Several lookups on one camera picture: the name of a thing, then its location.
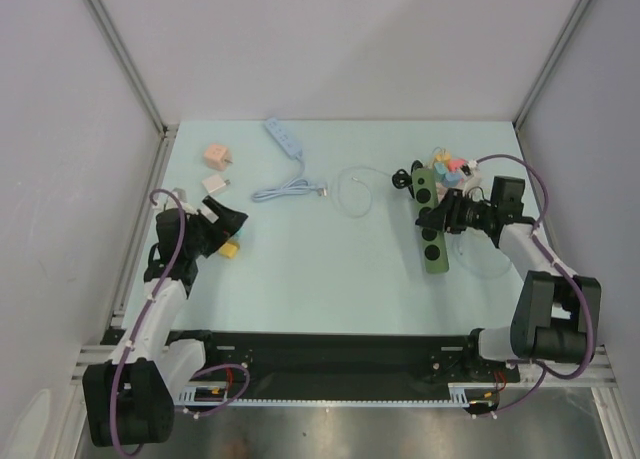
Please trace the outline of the pink deer cube socket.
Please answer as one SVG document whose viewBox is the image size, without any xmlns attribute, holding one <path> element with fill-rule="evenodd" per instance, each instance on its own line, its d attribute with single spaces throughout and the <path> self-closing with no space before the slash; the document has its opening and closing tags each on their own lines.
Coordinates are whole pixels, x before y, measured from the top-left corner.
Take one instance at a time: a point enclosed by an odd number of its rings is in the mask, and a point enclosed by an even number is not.
<svg viewBox="0 0 640 459">
<path fill-rule="evenodd" d="M 210 144 L 203 153 L 203 160 L 207 167 L 219 172 L 233 164 L 230 149 L 221 144 Z"/>
</svg>

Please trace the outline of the yellow plug adapter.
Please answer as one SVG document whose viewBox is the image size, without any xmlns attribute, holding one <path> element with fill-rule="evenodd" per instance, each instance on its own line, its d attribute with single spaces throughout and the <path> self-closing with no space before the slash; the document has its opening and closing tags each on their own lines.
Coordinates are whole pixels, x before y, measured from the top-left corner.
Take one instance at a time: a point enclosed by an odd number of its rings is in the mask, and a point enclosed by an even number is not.
<svg viewBox="0 0 640 459">
<path fill-rule="evenodd" d="M 228 241 L 218 249 L 218 254 L 226 259 L 233 259 L 238 254 L 239 249 L 240 246 L 238 243 Z"/>
</svg>

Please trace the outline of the white Honor charger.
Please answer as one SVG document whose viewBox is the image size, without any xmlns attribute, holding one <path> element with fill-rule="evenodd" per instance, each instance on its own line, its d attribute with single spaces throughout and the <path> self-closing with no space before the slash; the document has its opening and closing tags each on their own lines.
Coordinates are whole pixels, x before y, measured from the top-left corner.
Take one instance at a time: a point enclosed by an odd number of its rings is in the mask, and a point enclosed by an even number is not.
<svg viewBox="0 0 640 459">
<path fill-rule="evenodd" d="M 226 190 L 231 182 L 229 179 L 223 178 L 219 174 L 214 174 L 201 181 L 206 193 L 210 196 L 216 196 Z"/>
</svg>

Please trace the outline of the green power strip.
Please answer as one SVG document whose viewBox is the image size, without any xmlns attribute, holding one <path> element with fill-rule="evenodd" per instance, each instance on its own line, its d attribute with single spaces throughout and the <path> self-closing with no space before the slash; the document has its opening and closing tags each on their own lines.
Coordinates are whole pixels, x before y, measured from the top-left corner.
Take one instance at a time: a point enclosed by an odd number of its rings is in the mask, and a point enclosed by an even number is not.
<svg viewBox="0 0 640 459">
<path fill-rule="evenodd" d="M 434 171 L 422 162 L 414 161 L 410 175 L 425 270 L 432 275 L 444 274 L 449 271 L 444 233 L 430 218 L 430 214 L 439 205 Z"/>
</svg>

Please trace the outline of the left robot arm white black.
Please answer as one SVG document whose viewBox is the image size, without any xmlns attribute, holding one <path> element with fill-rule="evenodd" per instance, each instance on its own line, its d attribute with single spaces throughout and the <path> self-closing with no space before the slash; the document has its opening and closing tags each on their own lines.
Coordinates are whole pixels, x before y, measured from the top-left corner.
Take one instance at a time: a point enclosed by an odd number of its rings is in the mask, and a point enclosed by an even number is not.
<svg viewBox="0 0 640 459">
<path fill-rule="evenodd" d="M 144 444 L 166 441 L 187 382 L 218 372 L 216 350 L 197 339 L 167 340 L 195 283 L 198 259 L 227 245 L 247 218 L 210 196 L 197 209 L 180 204 L 156 215 L 142 309 L 108 359 L 88 366 L 82 377 L 95 446 L 133 455 Z"/>
</svg>

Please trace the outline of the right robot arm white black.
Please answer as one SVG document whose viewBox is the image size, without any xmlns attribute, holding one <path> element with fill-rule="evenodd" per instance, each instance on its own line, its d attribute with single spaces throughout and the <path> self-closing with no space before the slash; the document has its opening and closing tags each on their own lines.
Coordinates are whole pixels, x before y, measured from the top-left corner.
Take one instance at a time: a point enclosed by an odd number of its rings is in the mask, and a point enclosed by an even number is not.
<svg viewBox="0 0 640 459">
<path fill-rule="evenodd" d="M 489 199 L 452 189 L 416 219 L 418 227 L 433 233 L 483 232 L 523 280 L 511 323 L 471 333 L 476 346 L 463 352 L 461 367 L 473 380 L 486 379 L 498 362 L 531 362 L 572 380 L 595 352 L 601 285 L 568 267 L 543 240 L 536 221 L 523 214 L 524 191 L 524 180 L 497 176 Z"/>
</svg>

